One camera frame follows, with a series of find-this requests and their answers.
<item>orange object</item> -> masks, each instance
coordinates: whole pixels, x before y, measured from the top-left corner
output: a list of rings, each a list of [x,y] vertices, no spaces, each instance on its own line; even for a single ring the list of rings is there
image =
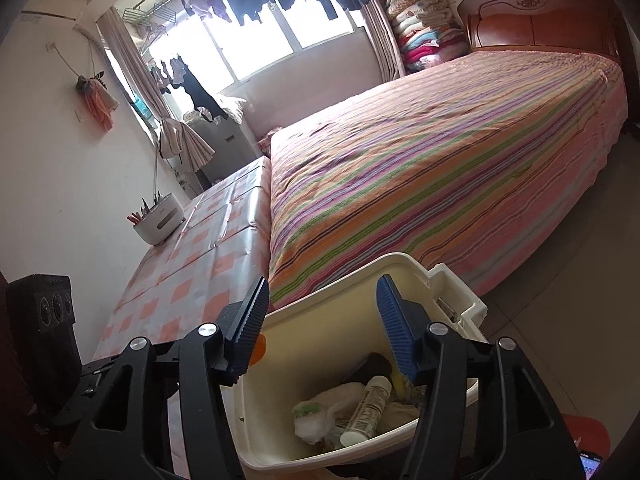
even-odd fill
[[[111,111],[104,103],[102,95],[98,92],[97,86],[100,85],[96,80],[89,80],[91,88],[90,94],[84,94],[84,102],[86,103],[91,115],[95,118],[102,127],[109,131],[113,128],[113,120],[111,119]]]
[[[249,359],[249,366],[255,365],[260,359],[264,357],[264,353],[267,351],[267,338],[264,334],[258,334],[258,339],[255,340],[254,351]]]
[[[591,451],[608,458],[611,452],[609,432],[599,420],[588,416],[576,416],[562,414],[564,423],[569,429],[576,447],[583,451]]]

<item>pen holder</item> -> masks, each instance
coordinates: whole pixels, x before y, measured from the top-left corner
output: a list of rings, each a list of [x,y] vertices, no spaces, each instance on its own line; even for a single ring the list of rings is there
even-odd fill
[[[133,226],[149,245],[164,242],[184,220],[184,209],[173,193],[169,193],[153,206],[142,220]]]

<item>speaker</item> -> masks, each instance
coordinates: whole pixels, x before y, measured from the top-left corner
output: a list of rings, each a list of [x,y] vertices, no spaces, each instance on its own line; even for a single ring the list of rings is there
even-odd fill
[[[68,276],[32,274],[9,283],[6,307],[18,362],[38,412],[53,418],[73,394],[82,363]]]

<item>blue gripper pad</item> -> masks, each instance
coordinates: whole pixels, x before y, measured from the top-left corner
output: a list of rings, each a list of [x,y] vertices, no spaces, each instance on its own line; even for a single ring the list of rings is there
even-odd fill
[[[268,308],[269,284],[260,276],[254,280],[242,303],[227,305],[216,321],[225,335],[227,371],[234,383],[249,367]]]
[[[402,298],[389,274],[378,280],[376,303],[398,368],[414,383],[418,373],[414,359],[415,345],[427,330],[431,319],[420,304]]]

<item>striped bedspread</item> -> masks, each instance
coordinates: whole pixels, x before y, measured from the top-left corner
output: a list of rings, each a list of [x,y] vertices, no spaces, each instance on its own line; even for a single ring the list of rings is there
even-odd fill
[[[484,294],[594,182],[625,97],[620,67],[595,54],[476,52],[283,129],[274,307],[393,251],[445,262]]]

